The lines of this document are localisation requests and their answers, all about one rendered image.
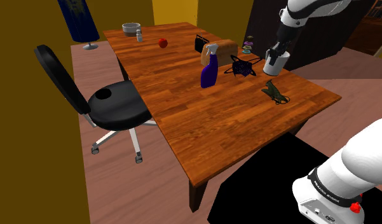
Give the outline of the white cup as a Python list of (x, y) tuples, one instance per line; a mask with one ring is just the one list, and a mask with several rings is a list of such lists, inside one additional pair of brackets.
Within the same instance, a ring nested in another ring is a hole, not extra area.
[(263, 67), (263, 72), (269, 76), (278, 76), (288, 61), (290, 53), (285, 51), (280, 56), (274, 57), (271, 50), (266, 51), (266, 62)]

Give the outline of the stacked coloured rings toy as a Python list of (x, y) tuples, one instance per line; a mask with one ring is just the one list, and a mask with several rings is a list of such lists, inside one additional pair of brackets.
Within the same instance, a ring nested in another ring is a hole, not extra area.
[(253, 36), (247, 36), (246, 37), (246, 41), (243, 43), (242, 53), (244, 53), (244, 54), (250, 54), (251, 53), (252, 46), (254, 45), (253, 40), (254, 40)]

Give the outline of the dark ringed planet model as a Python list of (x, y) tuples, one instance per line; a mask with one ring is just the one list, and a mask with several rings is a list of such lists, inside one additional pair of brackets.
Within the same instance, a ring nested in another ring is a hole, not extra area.
[(244, 77), (247, 77), (248, 75), (256, 76), (256, 73), (253, 70), (252, 66), (260, 62), (262, 58), (257, 57), (246, 61), (239, 59), (237, 56), (234, 55), (230, 55), (230, 57), (233, 60), (232, 67), (227, 69), (224, 72), (224, 74), (233, 73), (234, 76), (236, 76), (237, 74), (241, 74)]

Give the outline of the green dinosaur figure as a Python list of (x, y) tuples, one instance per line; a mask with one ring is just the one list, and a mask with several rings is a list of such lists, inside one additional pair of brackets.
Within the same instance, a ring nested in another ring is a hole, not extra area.
[(268, 95), (272, 101), (275, 101), (275, 104), (287, 104), (290, 101), (290, 98), (282, 95), (276, 86), (272, 83), (272, 80), (266, 82), (267, 88), (263, 88), (261, 91)]

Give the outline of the brown bread loaf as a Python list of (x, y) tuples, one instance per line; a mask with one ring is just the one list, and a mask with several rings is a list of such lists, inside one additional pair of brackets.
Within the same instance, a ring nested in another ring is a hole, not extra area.
[[(238, 45), (230, 40), (230, 39), (223, 39), (219, 41), (213, 41), (209, 44), (214, 44), (216, 43), (219, 47), (216, 51), (217, 55), (217, 61), (218, 61), (218, 66), (225, 66), (227, 64), (231, 64), (233, 60), (231, 59), (230, 55), (238, 56)], [(206, 46), (208, 43), (204, 44), (203, 46), (203, 51), (201, 53), (201, 64), (203, 66), (207, 66), (208, 63), (210, 62), (210, 57), (207, 55), (208, 49)]]

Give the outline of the brown bookshelf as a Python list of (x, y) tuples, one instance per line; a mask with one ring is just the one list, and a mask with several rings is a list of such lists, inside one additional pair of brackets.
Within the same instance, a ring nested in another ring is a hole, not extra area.
[(374, 55), (382, 46), (382, 0), (376, 0), (344, 45)]

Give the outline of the purple spray bottle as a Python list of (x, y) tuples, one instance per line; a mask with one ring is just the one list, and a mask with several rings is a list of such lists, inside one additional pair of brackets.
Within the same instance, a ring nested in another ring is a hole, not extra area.
[(216, 51), (219, 45), (217, 43), (209, 44), (206, 46), (209, 56), (209, 63), (203, 68), (201, 72), (201, 88), (208, 88), (215, 85), (218, 75), (218, 59)]

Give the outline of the black bag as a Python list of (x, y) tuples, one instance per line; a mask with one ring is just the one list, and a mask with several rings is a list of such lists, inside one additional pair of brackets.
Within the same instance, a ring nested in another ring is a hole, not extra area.
[(194, 49), (201, 53), (205, 44), (210, 43), (209, 40), (205, 39), (203, 36), (197, 34), (194, 40)]

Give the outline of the brown wooden table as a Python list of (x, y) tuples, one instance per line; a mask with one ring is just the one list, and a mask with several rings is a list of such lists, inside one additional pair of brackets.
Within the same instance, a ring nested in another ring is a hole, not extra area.
[[(297, 132), (339, 96), (289, 71), (271, 80), (287, 104), (275, 104), (261, 90), (270, 77), (263, 63), (256, 76), (219, 69), (216, 84), (201, 88), (199, 29), (187, 22), (142, 28), (142, 42), (122, 30), (106, 31), (111, 48), (189, 178), (189, 206), (196, 211), (207, 182), (266, 144)], [(158, 40), (168, 41), (160, 48)]]

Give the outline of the grey bowl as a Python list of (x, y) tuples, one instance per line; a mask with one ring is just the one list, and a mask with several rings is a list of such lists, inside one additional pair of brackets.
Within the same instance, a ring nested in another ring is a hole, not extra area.
[(127, 37), (136, 37), (137, 30), (141, 30), (139, 23), (130, 22), (122, 25), (123, 33)]

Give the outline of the black office chair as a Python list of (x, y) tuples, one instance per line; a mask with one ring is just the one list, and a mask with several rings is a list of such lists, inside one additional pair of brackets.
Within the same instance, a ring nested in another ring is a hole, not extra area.
[(156, 122), (152, 121), (152, 115), (133, 83), (125, 80), (110, 84), (86, 100), (51, 48), (39, 45), (34, 53), (51, 81), (70, 105), (83, 115), (92, 127), (108, 131), (92, 144), (92, 154), (97, 154), (99, 146), (117, 133), (127, 130), (130, 132), (135, 149), (135, 162), (141, 163), (142, 154), (135, 128), (140, 125), (155, 126)]

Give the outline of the dark blue floor lamp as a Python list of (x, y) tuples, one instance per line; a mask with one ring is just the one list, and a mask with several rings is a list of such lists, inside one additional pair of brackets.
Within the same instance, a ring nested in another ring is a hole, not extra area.
[(100, 38), (85, 0), (57, 0), (73, 41), (87, 43), (84, 50), (94, 50), (92, 44)]

